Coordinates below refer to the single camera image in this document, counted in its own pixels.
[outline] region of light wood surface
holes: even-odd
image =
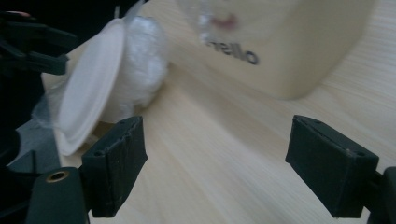
[[[149,159],[119,213],[92,223],[365,223],[367,211],[333,219],[284,159],[297,114],[373,151],[379,172],[396,165],[396,2],[379,1],[355,48],[293,101],[200,64],[189,47],[197,39],[172,2],[151,0],[142,10],[163,24],[172,62],[141,113]],[[78,164],[79,153],[63,164]]]

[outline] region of table surface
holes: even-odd
[[[319,119],[396,164],[396,2],[380,0],[365,35],[308,95],[271,98],[198,63],[174,0],[142,14],[163,23],[169,75],[141,114],[149,159],[113,219],[92,223],[365,223],[334,219],[284,162],[293,115]],[[186,26],[186,33],[173,29]],[[78,156],[62,158],[63,165]]]

